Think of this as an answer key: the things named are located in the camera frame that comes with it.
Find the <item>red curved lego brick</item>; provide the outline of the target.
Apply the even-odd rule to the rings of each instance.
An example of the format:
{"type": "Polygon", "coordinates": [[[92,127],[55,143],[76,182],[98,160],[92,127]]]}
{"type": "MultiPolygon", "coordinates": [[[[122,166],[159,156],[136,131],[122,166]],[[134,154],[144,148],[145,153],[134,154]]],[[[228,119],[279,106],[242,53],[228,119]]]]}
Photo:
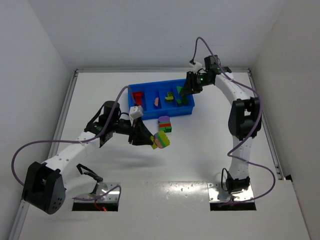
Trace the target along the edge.
{"type": "Polygon", "coordinates": [[[144,93],[142,91],[133,92],[132,93],[134,98],[142,98],[144,96],[144,93]]]}

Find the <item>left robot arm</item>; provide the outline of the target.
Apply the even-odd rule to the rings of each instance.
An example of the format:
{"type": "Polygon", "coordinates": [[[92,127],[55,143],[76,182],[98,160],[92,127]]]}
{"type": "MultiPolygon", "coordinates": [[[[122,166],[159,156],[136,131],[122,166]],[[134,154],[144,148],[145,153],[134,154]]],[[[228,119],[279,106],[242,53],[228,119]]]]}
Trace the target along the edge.
{"type": "Polygon", "coordinates": [[[42,163],[32,163],[24,181],[22,199],[52,215],[65,199],[97,202],[107,195],[102,191],[103,178],[82,164],[100,149],[113,134],[128,136],[133,146],[156,148],[154,135],[144,125],[140,106],[130,109],[130,119],[121,118],[119,103],[106,101],[87,123],[77,140],[42,163]]]}

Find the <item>green red striped lego stack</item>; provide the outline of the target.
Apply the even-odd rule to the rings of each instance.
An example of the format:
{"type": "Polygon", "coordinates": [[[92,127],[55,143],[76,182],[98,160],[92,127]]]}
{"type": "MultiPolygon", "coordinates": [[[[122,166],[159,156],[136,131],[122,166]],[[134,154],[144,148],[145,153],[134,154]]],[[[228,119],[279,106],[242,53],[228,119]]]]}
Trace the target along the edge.
{"type": "Polygon", "coordinates": [[[163,131],[165,133],[171,133],[172,132],[172,124],[169,121],[168,122],[159,122],[158,129],[159,129],[159,131],[163,131]]]}

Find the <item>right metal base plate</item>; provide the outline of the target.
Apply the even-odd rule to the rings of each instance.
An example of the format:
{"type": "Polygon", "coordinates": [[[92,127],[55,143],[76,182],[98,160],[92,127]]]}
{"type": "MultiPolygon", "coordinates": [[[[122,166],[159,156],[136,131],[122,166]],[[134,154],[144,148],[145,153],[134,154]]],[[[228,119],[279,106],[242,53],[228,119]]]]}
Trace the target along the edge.
{"type": "Polygon", "coordinates": [[[254,193],[252,185],[249,184],[248,189],[228,193],[223,190],[219,182],[208,182],[208,197],[210,203],[237,203],[237,202],[254,202],[254,193]]]}

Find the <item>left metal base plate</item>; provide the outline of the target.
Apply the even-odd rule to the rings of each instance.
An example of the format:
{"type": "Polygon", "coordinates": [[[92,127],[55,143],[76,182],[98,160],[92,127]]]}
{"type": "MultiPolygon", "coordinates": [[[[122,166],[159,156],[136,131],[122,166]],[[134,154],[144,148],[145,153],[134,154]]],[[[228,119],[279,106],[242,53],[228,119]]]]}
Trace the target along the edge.
{"type": "Polygon", "coordinates": [[[75,201],[118,204],[122,193],[119,182],[99,182],[91,193],[74,197],[75,201]]]}

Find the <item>blue divided plastic bin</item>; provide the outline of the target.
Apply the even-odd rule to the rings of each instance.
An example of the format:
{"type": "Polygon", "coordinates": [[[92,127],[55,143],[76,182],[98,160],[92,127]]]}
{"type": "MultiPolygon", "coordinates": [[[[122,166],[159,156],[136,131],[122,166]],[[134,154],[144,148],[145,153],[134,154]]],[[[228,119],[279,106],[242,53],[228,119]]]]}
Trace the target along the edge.
{"type": "Polygon", "coordinates": [[[177,105],[177,100],[181,100],[181,96],[177,92],[177,86],[183,87],[185,79],[156,81],[147,83],[131,84],[130,90],[128,90],[128,106],[132,107],[135,105],[135,98],[133,97],[134,92],[143,92],[142,97],[142,108],[143,108],[143,120],[158,119],[161,116],[183,116],[190,115],[193,112],[195,101],[192,95],[186,95],[188,104],[177,105]],[[166,102],[165,97],[167,93],[172,92],[174,101],[166,102]],[[155,98],[159,97],[160,106],[155,108],[155,98]]]}

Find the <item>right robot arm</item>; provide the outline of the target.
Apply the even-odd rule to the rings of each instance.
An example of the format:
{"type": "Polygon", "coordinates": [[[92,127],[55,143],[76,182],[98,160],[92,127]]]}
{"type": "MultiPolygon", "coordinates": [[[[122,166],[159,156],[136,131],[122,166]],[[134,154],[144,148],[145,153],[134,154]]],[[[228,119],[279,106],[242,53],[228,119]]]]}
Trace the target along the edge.
{"type": "Polygon", "coordinates": [[[250,185],[249,159],[253,139],[261,129],[259,117],[260,100],[249,96],[236,83],[229,67],[221,67],[213,56],[204,58],[205,66],[190,60],[191,71],[186,73],[186,81],[179,91],[180,96],[198,94],[203,87],[214,85],[231,105],[228,129],[233,139],[233,149],[227,155],[232,158],[226,171],[224,191],[231,193],[247,190],[250,185]]]}

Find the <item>green yellow lego stack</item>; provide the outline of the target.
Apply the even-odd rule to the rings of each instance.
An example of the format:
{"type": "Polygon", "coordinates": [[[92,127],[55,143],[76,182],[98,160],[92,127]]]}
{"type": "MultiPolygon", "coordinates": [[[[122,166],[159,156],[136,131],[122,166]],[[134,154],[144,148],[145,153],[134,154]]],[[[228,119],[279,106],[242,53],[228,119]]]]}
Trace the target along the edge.
{"type": "Polygon", "coordinates": [[[152,141],[151,147],[153,149],[164,149],[171,144],[169,138],[167,137],[164,131],[159,131],[155,133],[150,137],[150,140],[152,141]]]}

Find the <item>metal base plate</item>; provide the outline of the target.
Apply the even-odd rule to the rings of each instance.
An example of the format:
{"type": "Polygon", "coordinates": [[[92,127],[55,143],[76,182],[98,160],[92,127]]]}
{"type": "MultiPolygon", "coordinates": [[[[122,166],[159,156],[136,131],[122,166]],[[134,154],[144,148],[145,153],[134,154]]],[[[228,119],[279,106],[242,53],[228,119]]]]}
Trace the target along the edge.
{"type": "Polygon", "coordinates": [[[99,182],[91,193],[74,197],[75,201],[118,204],[122,193],[119,182],[99,182]]]}
{"type": "Polygon", "coordinates": [[[208,197],[210,203],[237,203],[237,202],[254,202],[254,193],[252,185],[249,184],[248,189],[228,193],[223,190],[219,182],[208,182],[208,197]]]}

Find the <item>purple round lego brick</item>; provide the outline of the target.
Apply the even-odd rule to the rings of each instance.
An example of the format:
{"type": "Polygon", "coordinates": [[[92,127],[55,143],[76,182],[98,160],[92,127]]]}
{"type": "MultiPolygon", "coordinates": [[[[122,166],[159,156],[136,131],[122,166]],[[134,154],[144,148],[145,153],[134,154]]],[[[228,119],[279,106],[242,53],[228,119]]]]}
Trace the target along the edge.
{"type": "Polygon", "coordinates": [[[160,116],[159,118],[158,118],[158,122],[159,123],[168,123],[168,122],[170,122],[170,117],[169,116],[160,116]]]}

